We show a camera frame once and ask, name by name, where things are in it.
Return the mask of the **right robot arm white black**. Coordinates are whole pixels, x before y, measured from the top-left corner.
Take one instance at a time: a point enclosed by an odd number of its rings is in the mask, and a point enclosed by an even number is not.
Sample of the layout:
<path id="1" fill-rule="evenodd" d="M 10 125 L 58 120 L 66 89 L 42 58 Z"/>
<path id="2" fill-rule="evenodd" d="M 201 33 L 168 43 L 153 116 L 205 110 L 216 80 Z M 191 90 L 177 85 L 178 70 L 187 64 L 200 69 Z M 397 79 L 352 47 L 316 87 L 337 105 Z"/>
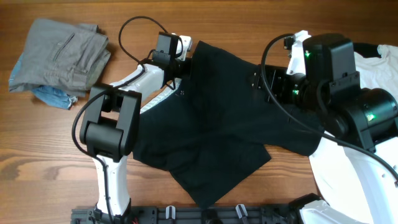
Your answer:
<path id="1" fill-rule="evenodd" d="M 280 109 L 291 103 L 316 113 L 323 130 L 310 132 L 332 142 L 326 151 L 343 148 L 352 170 L 331 169 L 359 191 L 374 223 L 397 222 L 397 102 L 386 90 L 361 88 L 354 44 L 341 34 L 322 34 L 303 41 L 304 72 L 275 81 L 262 64 L 260 76 L 270 100 Z"/>

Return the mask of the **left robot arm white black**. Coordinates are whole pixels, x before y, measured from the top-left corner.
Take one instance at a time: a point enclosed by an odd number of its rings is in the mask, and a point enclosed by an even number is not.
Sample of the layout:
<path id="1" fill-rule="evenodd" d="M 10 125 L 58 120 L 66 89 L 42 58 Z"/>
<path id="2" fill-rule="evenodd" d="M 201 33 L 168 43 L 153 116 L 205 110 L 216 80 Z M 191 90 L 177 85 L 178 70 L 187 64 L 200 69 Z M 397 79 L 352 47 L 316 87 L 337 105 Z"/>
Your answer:
<path id="1" fill-rule="evenodd" d="M 188 76 L 190 58 L 144 59 L 126 78 L 91 89 L 74 142 L 86 149 L 96 166 L 99 199 L 92 219 L 98 223 L 131 223 L 127 158 L 137 141 L 141 101 L 157 90 L 175 90 Z"/>

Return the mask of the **black shorts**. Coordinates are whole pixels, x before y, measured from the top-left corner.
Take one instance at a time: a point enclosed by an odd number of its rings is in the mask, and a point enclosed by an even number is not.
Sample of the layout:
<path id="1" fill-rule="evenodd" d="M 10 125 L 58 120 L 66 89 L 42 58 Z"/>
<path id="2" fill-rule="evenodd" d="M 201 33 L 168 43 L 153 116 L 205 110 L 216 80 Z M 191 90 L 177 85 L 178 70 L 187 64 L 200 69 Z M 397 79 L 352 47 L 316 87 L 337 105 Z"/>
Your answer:
<path id="1" fill-rule="evenodd" d="M 142 113 L 133 157 L 169 171 L 201 208 L 208 208 L 270 161 L 267 145 L 303 156 L 317 149 L 318 117 L 294 105 L 265 101 L 249 79 L 257 65 L 205 42 L 191 77 Z"/>

